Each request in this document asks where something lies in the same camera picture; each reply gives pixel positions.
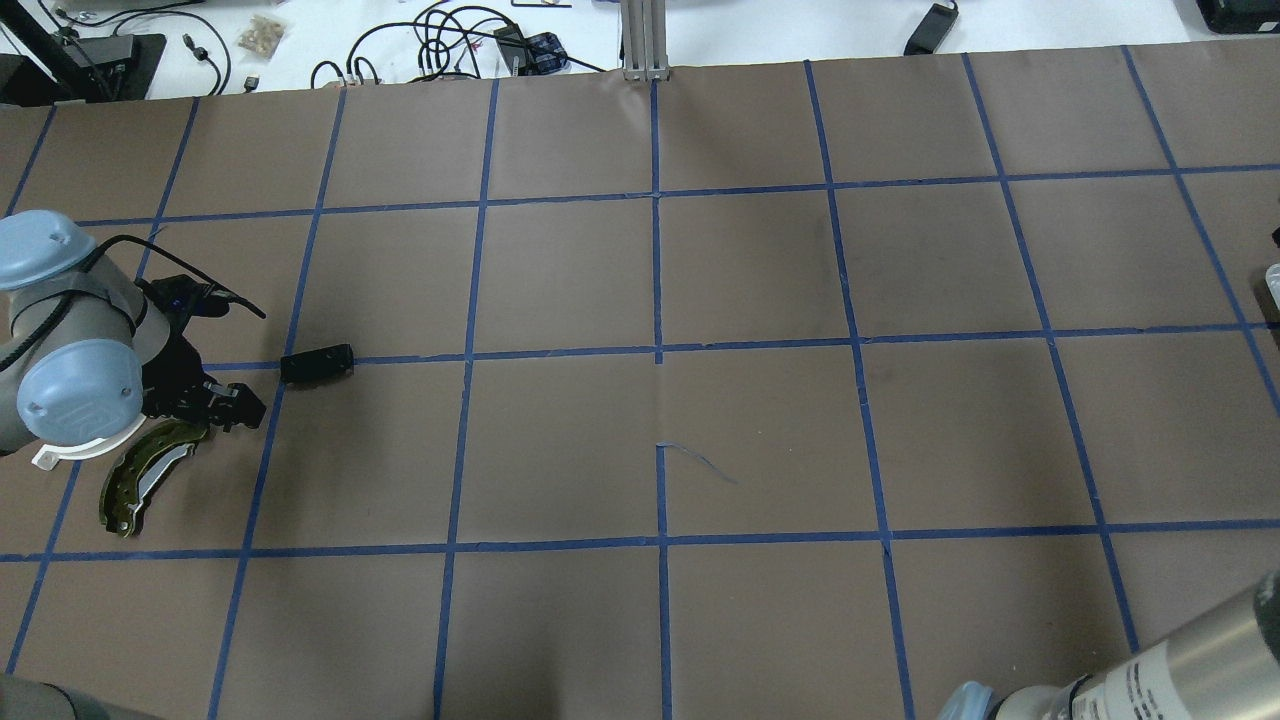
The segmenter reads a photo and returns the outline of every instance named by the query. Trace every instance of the grid square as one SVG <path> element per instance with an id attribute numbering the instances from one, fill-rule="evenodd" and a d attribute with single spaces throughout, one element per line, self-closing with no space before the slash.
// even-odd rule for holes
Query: grid square
<path id="1" fill-rule="evenodd" d="M 1043 341 L 868 345 L 863 359 L 895 528 L 1093 523 Z"/>
<path id="2" fill-rule="evenodd" d="M 54 528 L 70 475 L 70 462 L 46 473 L 31 464 L 37 447 L 40 445 L 32 443 L 20 452 L 0 457 L 0 478 L 4 478 L 0 482 L 0 507 L 10 509 L 0 529 L 0 553 L 38 555 L 49 543 L 49 532 Z"/>
<path id="3" fill-rule="evenodd" d="M 361 365 L 291 388 L 256 547 L 448 539 L 462 365 Z"/>
<path id="4" fill-rule="evenodd" d="M 191 117 L 191 102 L 182 99 L 58 108 L 18 210 L 58 210 L 77 220 L 155 215 Z"/>
<path id="5" fill-rule="evenodd" d="M 849 337 L 823 192 L 662 201 L 668 343 Z"/>
<path id="6" fill-rule="evenodd" d="M 1275 570 L 1280 530 L 1124 533 L 1111 542 L 1147 647 Z"/>
<path id="7" fill-rule="evenodd" d="M 1129 656 L 1097 537 L 899 541 L 893 570 L 923 717 L 974 678 L 1004 697 Z"/>
<path id="8" fill-rule="evenodd" d="M 479 199 L 489 88 L 488 82 L 424 82 L 349 94 L 325 204 Z"/>
<path id="9" fill-rule="evenodd" d="M 311 218 L 306 217 L 211 220 L 173 223 L 156 236 L 157 245 L 266 313 L 264 320 L 233 306 L 225 318 L 195 318 L 183 334 L 205 363 L 280 359 L 310 225 Z M 152 252 L 145 277 L 157 279 L 180 273 L 187 270 Z"/>
<path id="10" fill-rule="evenodd" d="M 458 539 L 652 536 L 650 355 L 477 363 Z"/>
<path id="11" fill-rule="evenodd" d="M 646 200 L 492 208 L 475 348 L 653 343 Z"/>
<path id="12" fill-rule="evenodd" d="M 234 579 L 234 560 L 54 562 L 17 675 L 160 717 L 204 717 Z"/>
<path id="13" fill-rule="evenodd" d="M 901 717 L 878 543 L 671 548 L 678 717 Z"/>
<path id="14" fill-rule="evenodd" d="M 993 176 L 959 55 L 813 64 L 836 182 Z"/>
<path id="15" fill-rule="evenodd" d="M 1142 76 L 1183 167 L 1280 163 L 1280 96 L 1270 72 L 1280 63 L 1274 40 L 1179 42 L 1134 47 Z"/>
<path id="16" fill-rule="evenodd" d="M 663 190 L 823 182 L 804 67 L 680 68 L 658 83 Z"/>
<path id="17" fill-rule="evenodd" d="M 1010 174 L 1167 168 L 1119 47 L 973 55 Z"/>
<path id="18" fill-rule="evenodd" d="M 663 439 L 672 534 L 876 529 L 847 347 L 671 352 Z"/>
<path id="19" fill-rule="evenodd" d="M 462 553 L 442 716 L 662 717 L 658 551 Z"/>
<path id="20" fill-rule="evenodd" d="M 49 118 L 49 108 L 19 108 L 0 113 L 0 136 L 5 138 L 5 151 L 0 154 L 0 202 L 5 208 L 18 190 L 22 173 L 27 169 L 31 151 L 36 147 L 40 131 Z"/>
<path id="21" fill-rule="evenodd" d="M 275 395 L 273 373 L 212 374 L 223 384 L 247 384 L 268 406 Z M 145 425 L 140 433 L 154 424 Z M 55 550 L 141 552 L 239 547 L 265 441 L 265 423 L 256 430 L 241 427 L 230 433 L 212 428 L 196 454 L 179 462 L 155 491 L 151 505 L 142 514 L 142 530 L 127 539 L 106 532 L 99 520 L 102 483 L 124 448 L 86 461 L 76 479 Z"/>
<path id="22" fill-rule="evenodd" d="M 1280 224 L 1280 172 L 1185 176 L 1217 259 L 1244 310 L 1257 323 L 1280 320 L 1263 275 L 1280 261 L 1271 233 Z"/>
<path id="23" fill-rule="evenodd" d="M 1055 328 L 1235 320 L 1172 178 L 1020 182 L 1012 193 Z"/>
<path id="24" fill-rule="evenodd" d="M 168 215 L 315 208 L 338 95 L 202 97 Z"/>
<path id="25" fill-rule="evenodd" d="M 1039 329 L 998 184 L 846 190 L 838 202 L 861 334 Z"/>
<path id="26" fill-rule="evenodd" d="M 648 192 L 650 135 L 649 83 L 621 72 L 503 79 L 489 197 Z"/>
<path id="27" fill-rule="evenodd" d="M 362 357 L 461 354 L 476 211 L 325 215 L 294 347 L 351 343 Z"/>
<path id="28" fill-rule="evenodd" d="M 38 570 L 38 562 L 0 562 L 0 657 L 5 662 L 22 629 Z"/>
<path id="29" fill-rule="evenodd" d="M 1112 523 L 1280 516 L 1280 418 L 1240 333 L 1060 338 Z"/>
<path id="30" fill-rule="evenodd" d="M 443 574 L 442 555 L 252 560 L 219 717 L 429 717 Z"/>

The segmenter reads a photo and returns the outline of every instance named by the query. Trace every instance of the silver cylinder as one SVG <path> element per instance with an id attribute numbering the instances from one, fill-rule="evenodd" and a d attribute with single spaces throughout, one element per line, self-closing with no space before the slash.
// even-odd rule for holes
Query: silver cylinder
<path id="1" fill-rule="evenodd" d="M 0 675 L 0 720 L 160 720 L 90 696 Z"/>
<path id="2" fill-rule="evenodd" d="M 1076 685 L 1025 688 L 996 720 L 1280 720 L 1280 573 Z"/>

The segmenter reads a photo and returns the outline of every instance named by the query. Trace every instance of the label on robot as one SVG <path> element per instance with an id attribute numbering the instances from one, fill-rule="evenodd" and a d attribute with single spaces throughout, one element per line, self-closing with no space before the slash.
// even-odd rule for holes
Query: label on robot
<path id="1" fill-rule="evenodd" d="M 1143 652 L 1078 694 L 1071 701 L 1073 720 L 1192 720 L 1169 675 L 1167 644 Z"/>

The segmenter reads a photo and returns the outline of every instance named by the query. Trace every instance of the black stand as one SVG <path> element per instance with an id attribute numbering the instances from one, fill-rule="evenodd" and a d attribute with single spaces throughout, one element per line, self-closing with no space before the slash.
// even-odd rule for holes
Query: black stand
<path id="1" fill-rule="evenodd" d="M 0 0 L 0 23 L 49 68 L 68 99 L 88 102 L 146 97 L 165 46 L 163 35 L 140 35 L 87 37 L 78 41 L 79 49 L 68 50 L 56 36 L 45 32 L 18 0 Z M 96 74 L 90 70 L 91 64 L 97 68 Z M 106 81 L 106 87 L 97 77 Z"/>

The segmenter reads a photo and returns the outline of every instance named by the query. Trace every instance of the black power adapter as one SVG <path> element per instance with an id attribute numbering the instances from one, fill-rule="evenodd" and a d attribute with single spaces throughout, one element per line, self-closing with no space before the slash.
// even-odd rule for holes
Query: black power adapter
<path id="1" fill-rule="evenodd" d="M 960 15 L 960 8 L 952 3 L 952 6 L 938 5 L 937 3 L 929 8 L 929 12 L 920 20 L 920 24 L 915 27 L 915 32 L 911 33 L 911 38 L 906 41 L 906 49 L 902 50 L 904 55 L 931 55 L 942 45 L 942 38 L 951 32 L 951 26 L 955 24 L 956 18 Z"/>

